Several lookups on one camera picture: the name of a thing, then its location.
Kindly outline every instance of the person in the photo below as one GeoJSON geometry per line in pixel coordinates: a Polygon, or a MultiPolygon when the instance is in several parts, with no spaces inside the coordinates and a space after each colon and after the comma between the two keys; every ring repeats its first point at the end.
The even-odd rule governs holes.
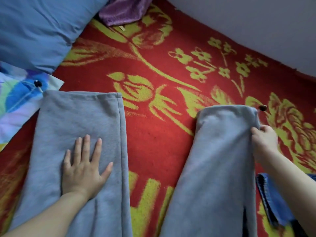
{"type": "MultiPolygon", "coordinates": [[[[278,151],[278,137],[267,125],[252,127],[253,155],[270,175],[294,216],[309,236],[316,236],[316,182],[278,151]]],[[[64,160],[62,196],[44,212],[27,221],[4,237],[65,236],[68,227],[85,203],[97,195],[111,174],[113,163],[99,175],[98,163],[102,140],[97,141],[92,160],[89,161],[90,139],[76,140],[74,163],[70,164],[70,151],[64,160]]]]}

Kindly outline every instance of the person's left hand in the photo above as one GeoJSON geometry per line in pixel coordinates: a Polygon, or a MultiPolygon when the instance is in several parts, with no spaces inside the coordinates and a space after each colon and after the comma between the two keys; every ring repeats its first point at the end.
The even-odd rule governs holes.
{"type": "Polygon", "coordinates": [[[90,136],[76,139],[74,162],[70,163],[70,150],[67,150],[64,159],[62,178],[62,193],[75,192],[82,194],[86,200],[94,198],[101,190],[112,172],[113,162],[110,162],[105,171],[99,174],[102,140],[99,138],[90,162],[90,136]]]}

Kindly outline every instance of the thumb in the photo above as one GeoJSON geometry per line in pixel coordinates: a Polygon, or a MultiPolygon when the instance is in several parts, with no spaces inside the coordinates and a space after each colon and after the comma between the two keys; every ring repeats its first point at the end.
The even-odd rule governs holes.
{"type": "Polygon", "coordinates": [[[101,178],[103,180],[103,182],[105,183],[107,181],[107,179],[109,178],[111,172],[112,172],[112,168],[113,168],[113,162],[110,162],[105,171],[101,174],[101,178]]]}
{"type": "Polygon", "coordinates": [[[256,127],[251,127],[251,133],[252,133],[252,135],[258,135],[258,134],[260,134],[260,130],[258,130],[256,127]]]}

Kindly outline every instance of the forearm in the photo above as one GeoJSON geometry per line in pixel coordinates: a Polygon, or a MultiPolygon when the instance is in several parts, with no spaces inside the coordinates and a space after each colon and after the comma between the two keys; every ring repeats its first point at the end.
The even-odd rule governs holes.
{"type": "Polygon", "coordinates": [[[316,182],[279,152],[267,153],[261,164],[305,232],[316,236],[316,182]]]}
{"type": "Polygon", "coordinates": [[[4,237],[64,237],[70,223],[86,202],[87,200],[81,194],[67,193],[62,195],[51,207],[10,231],[4,237]]]}

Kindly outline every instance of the gray pants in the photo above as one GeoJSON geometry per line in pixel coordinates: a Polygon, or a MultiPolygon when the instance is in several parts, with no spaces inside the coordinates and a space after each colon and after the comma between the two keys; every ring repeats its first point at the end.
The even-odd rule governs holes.
{"type": "MultiPolygon", "coordinates": [[[[177,183],[160,236],[257,235],[252,126],[257,111],[242,105],[200,111],[194,143],[177,183]]],[[[126,124],[119,93],[46,91],[30,168],[13,229],[55,203],[61,195],[61,165],[77,137],[103,139],[100,172],[113,172],[96,198],[75,217],[68,236],[132,236],[126,124]]]]}

